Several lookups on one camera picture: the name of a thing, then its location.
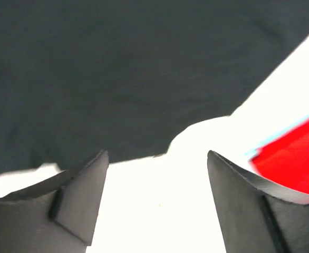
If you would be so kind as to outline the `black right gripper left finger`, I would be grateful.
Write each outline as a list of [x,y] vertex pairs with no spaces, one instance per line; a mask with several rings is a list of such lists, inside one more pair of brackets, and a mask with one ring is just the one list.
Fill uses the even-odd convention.
[[0,198],[0,253],[85,252],[109,166],[106,151]]

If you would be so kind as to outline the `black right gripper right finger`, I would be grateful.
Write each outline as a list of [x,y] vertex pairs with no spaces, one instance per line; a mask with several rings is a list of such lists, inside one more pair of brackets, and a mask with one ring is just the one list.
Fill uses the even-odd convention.
[[309,194],[209,151],[209,181],[227,252],[309,252]]

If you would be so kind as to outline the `black t shirt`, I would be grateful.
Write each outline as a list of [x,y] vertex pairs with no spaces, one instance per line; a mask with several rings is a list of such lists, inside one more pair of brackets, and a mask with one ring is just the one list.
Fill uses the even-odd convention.
[[0,174],[167,152],[309,35],[309,1],[0,1]]

